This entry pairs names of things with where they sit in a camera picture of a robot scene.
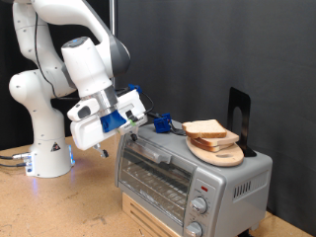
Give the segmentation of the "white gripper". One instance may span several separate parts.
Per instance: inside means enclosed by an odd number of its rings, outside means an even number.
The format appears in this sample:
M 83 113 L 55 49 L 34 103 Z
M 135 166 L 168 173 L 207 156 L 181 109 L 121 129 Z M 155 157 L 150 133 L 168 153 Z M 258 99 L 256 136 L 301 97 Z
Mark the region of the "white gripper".
M 138 128 L 147 122 L 145 108 L 139 94 L 132 90 L 120 97 L 113 93 L 92 95 L 78 102 L 70 111 L 71 133 L 76 146 L 81 150 L 93 147 L 102 158 L 109 153 L 98 144 L 116 133 L 131 132 L 132 141 L 138 139 Z

